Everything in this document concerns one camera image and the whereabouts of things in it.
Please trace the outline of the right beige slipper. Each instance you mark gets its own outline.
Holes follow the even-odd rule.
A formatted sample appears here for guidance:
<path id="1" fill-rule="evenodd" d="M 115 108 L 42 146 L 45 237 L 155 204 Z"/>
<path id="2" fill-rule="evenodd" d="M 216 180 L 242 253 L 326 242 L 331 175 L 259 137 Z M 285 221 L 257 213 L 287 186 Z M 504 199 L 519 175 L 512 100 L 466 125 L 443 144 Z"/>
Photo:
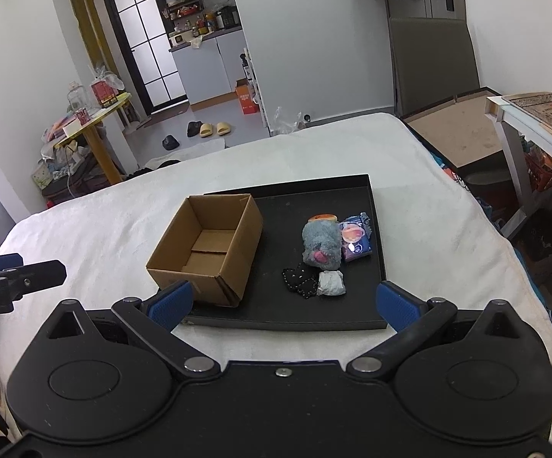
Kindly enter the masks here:
<path id="1" fill-rule="evenodd" d="M 227 122 L 219 122 L 216 125 L 216 133 L 219 137 L 231 133 L 231 126 Z"/>

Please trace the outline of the blue tissue packet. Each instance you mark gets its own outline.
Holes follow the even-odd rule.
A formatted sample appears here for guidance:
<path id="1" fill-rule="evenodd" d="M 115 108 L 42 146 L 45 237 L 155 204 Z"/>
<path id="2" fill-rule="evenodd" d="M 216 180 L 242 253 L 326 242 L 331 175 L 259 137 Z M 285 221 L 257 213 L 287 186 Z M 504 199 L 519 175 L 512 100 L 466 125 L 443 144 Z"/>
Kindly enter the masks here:
<path id="1" fill-rule="evenodd" d="M 346 263 L 372 253 L 371 221 L 366 212 L 352 215 L 339 223 L 342 257 Z"/>

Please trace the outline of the black dotted fabric item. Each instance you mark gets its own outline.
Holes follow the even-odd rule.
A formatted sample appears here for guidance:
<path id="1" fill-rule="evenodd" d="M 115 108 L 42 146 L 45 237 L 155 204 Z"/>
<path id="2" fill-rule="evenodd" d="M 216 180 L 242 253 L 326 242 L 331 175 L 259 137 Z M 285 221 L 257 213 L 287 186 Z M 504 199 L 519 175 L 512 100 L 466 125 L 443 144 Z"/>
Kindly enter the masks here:
<path id="1" fill-rule="evenodd" d="M 282 271 L 282 278 L 287 290 L 309 299 L 317 295 L 319 270 L 299 263 L 296 267 L 285 268 Z"/>

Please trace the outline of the red box on table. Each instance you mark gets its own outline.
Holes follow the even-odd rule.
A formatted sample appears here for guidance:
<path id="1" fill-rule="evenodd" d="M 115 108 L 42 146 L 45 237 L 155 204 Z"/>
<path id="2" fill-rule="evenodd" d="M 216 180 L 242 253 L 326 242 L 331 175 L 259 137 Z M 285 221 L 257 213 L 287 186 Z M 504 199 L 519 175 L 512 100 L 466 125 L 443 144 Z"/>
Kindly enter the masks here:
<path id="1" fill-rule="evenodd" d="M 102 109 L 109 108 L 117 102 L 118 91 L 102 79 L 95 79 L 91 83 L 91 90 Z"/>

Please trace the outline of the white desk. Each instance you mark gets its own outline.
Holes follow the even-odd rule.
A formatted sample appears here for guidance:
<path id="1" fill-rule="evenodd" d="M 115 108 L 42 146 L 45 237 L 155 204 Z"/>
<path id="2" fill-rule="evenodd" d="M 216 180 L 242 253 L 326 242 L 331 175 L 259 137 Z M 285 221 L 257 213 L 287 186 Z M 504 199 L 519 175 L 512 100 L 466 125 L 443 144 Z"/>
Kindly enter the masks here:
<path id="1" fill-rule="evenodd" d="M 487 97 L 485 115 L 494 124 L 518 201 L 500 229 L 513 239 L 552 197 L 552 129 L 507 96 Z"/>

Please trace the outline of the white soft bundle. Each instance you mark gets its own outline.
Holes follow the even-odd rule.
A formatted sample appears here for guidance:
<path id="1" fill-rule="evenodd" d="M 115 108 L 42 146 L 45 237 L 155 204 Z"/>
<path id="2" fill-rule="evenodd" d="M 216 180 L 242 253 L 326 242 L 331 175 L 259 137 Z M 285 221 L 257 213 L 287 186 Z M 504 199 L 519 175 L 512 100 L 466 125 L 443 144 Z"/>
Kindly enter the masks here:
<path id="1" fill-rule="evenodd" d="M 339 270 L 321 271 L 318 276 L 317 296 L 338 297 L 346 294 L 343 274 Z"/>

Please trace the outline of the grey fluffy plush toy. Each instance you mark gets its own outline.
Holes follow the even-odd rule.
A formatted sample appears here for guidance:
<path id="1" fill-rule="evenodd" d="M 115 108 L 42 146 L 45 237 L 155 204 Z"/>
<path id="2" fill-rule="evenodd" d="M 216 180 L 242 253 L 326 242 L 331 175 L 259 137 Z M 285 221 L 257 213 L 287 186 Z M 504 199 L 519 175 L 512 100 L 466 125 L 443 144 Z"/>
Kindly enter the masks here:
<path id="1" fill-rule="evenodd" d="M 321 271 L 338 270 L 341 265 L 341 233 L 334 221 L 307 222 L 302 229 L 303 262 Z"/>

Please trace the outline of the hamburger plush toy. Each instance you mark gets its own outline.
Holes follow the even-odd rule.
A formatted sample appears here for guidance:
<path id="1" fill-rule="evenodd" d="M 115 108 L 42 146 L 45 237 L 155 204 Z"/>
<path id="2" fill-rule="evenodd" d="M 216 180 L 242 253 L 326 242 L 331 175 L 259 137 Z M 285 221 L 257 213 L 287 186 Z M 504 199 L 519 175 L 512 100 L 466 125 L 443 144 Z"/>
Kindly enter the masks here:
<path id="1" fill-rule="evenodd" d="M 314 221 L 334 221 L 334 222 L 338 222 L 339 220 L 338 220 L 338 217 L 334 214 L 322 213 L 322 214 L 314 215 L 314 216 L 312 216 L 308 219 L 308 222 L 314 222 Z"/>

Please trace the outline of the large flat cardboard panel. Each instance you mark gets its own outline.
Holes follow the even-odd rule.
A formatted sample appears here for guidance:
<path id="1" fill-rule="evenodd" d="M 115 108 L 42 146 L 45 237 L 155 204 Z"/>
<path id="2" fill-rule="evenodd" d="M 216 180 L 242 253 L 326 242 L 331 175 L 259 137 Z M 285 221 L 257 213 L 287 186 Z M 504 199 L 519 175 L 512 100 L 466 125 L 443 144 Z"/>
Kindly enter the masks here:
<path id="1" fill-rule="evenodd" d="M 401 118 L 424 141 L 459 169 L 502 152 L 494 124 L 485 114 L 489 88 L 447 99 Z"/>

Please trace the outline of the clear glass jar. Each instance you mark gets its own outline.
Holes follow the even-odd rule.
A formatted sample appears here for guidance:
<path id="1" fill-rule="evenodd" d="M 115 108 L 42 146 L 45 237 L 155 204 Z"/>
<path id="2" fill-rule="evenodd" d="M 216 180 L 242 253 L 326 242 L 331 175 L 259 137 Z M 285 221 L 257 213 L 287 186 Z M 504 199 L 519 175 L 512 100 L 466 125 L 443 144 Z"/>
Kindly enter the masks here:
<path id="1" fill-rule="evenodd" d="M 81 116 L 88 115 L 88 100 L 86 91 L 81 84 L 72 82 L 69 85 L 69 92 L 66 97 L 68 98 L 69 106 L 72 112 L 80 114 Z"/>

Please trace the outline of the black shallow tray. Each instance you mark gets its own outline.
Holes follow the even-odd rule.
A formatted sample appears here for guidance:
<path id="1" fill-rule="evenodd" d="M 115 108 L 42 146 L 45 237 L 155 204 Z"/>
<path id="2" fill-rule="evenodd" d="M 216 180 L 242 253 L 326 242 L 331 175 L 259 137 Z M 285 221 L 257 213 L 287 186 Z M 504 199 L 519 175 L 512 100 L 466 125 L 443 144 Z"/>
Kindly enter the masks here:
<path id="1" fill-rule="evenodd" d="M 187 321 L 270 331 L 381 330 L 385 262 L 370 179 L 311 179 L 247 188 L 263 230 L 237 307 L 197 303 Z"/>

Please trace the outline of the white kitchen cabinet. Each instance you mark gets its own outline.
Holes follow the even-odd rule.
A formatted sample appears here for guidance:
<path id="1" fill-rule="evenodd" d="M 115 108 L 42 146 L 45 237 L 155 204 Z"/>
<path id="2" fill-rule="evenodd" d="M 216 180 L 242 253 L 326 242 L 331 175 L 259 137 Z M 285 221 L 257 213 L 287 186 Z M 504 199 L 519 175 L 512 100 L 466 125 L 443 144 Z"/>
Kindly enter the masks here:
<path id="1" fill-rule="evenodd" d="M 245 34 L 238 27 L 209 35 L 198 48 L 187 44 L 170 51 L 191 105 L 235 97 L 236 84 L 245 77 L 241 60 L 245 48 Z"/>

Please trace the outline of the left beige slipper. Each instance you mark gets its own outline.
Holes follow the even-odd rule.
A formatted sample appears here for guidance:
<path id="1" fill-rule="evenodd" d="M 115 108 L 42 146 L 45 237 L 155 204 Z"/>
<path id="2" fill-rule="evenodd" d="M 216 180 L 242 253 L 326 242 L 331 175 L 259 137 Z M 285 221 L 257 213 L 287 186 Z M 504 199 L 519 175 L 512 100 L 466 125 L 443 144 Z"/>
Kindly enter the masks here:
<path id="1" fill-rule="evenodd" d="M 214 133 L 213 124 L 203 123 L 200 126 L 199 135 L 200 137 L 210 137 Z"/>

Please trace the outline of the yellow round side table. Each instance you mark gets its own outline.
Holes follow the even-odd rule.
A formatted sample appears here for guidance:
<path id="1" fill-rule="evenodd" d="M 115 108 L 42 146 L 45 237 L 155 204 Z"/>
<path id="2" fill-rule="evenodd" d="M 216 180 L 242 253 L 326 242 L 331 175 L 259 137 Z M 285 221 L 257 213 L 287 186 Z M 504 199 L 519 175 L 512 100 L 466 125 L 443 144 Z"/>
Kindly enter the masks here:
<path id="1" fill-rule="evenodd" d="M 91 116 L 91 121 L 80 125 L 76 131 L 59 139 L 54 148 L 65 146 L 81 135 L 109 184 L 119 184 L 123 181 L 123 175 L 139 169 L 137 159 L 123 135 L 125 124 L 117 114 L 125 106 L 130 105 L 131 97 L 129 92 L 118 95 L 116 103 L 107 109 L 98 110 Z"/>

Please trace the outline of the brown cardboard box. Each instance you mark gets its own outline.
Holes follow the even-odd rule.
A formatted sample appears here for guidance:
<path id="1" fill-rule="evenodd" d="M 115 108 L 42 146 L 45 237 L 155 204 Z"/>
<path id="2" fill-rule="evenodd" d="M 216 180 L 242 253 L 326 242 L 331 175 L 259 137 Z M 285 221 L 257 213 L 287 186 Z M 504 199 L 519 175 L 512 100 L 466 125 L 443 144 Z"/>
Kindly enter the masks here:
<path id="1" fill-rule="evenodd" d="M 158 286 L 191 283 L 194 300 L 241 302 L 263 228 L 251 194 L 190 195 L 146 264 Z"/>

